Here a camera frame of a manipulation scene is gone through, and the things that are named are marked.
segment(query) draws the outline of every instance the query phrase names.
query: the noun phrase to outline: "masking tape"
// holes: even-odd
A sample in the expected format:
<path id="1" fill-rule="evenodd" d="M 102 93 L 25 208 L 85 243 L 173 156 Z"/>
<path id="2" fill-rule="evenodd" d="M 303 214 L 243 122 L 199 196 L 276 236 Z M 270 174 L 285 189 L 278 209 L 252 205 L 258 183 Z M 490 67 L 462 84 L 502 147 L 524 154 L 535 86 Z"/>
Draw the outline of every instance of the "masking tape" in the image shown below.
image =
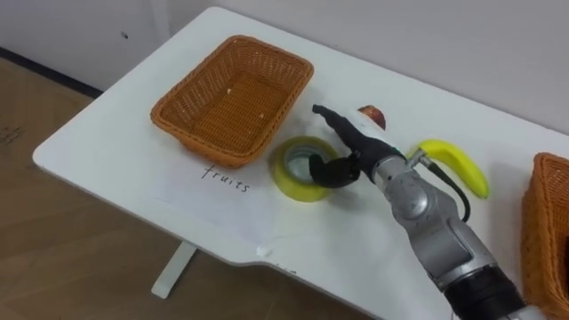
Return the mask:
<path id="1" fill-rule="evenodd" d="M 316 137 L 300 136 L 285 141 L 275 149 L 270 170 L 276 186 L 285 195 L 302 202 L 315 202 L 330 194 L 310 178 L 309 157 L 318 154 L 325 162 L 338 157 L 332 146 Z"/>

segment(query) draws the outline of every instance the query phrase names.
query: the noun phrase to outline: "yellow banana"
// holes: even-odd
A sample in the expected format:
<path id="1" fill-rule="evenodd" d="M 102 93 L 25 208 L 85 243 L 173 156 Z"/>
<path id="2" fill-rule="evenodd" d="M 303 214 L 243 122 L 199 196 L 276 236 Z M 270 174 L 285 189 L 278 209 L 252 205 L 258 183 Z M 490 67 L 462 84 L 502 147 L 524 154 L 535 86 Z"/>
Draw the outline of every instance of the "yellow banana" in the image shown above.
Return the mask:
<path id="1" fill-rule="evenodd" d="M 442 140 L 424 140 L 419 144 L 428 157 L 436 159 L 453 169 L 469 189 L 479 198 L 490 195 L 486 177 L 477 164 L 460 148 Z"/>

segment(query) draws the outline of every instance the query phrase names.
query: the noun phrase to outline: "robotic arm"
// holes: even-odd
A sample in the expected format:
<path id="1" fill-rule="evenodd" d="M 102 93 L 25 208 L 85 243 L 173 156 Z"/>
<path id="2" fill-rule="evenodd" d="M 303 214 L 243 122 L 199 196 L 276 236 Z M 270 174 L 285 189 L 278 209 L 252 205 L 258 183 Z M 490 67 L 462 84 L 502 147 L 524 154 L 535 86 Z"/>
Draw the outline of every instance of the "robotic arm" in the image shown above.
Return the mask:
<path id="1" fill-rule="evenodd" d="M 546 319 L 539 309 L 525 305 L 492 254 L 459 218 L 453 198 L 413 169 L 417 163 L 429 164 L 426 156 L 419 151 L 407 161 L 385 142 L 364 136 L 345 117 L 322 106 L 315 105 L 313 111 L 352 150 L 350 157 L 328 164 L 311 157 L 315 183 L 337 188 L 356 180 L 359 171 L 365 173 L 391 203 L 393 216 L 407 232 L 417 259 L 460 319 Z M 335 176 L 339 166 L 349 169 Z"/>

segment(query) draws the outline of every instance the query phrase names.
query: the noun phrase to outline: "floor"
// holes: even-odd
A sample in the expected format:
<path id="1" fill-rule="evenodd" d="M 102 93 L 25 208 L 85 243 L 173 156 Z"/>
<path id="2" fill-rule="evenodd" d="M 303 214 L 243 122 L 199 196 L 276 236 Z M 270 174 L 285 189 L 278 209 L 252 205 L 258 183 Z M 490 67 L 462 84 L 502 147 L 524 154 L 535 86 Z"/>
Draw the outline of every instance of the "floor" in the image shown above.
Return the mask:
<path id="1" fill-rule="evenodd" d="M 367 319 L 274 270 L 203 253 L 168 300 L 151 295 L 178 241 L 32 162 L 90 101 L 0 60 L 0 319 Z"/>

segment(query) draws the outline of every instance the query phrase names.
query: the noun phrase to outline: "white paper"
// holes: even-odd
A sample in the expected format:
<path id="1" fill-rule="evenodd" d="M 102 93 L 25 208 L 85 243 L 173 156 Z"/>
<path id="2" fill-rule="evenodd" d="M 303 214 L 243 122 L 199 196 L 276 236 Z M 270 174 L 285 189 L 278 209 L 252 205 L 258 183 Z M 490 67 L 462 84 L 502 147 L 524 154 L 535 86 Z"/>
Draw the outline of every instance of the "white paper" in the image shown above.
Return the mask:
<path id="1" fill-rule="evenodd" d="M 261 245 L 272 237 L 275 220 L 269 182 L 264 164 L 227 170 L 202 161 L 183 161 L 167 170 L 162 183 L 156 184 L 156 195 L 179 210 Z"/>

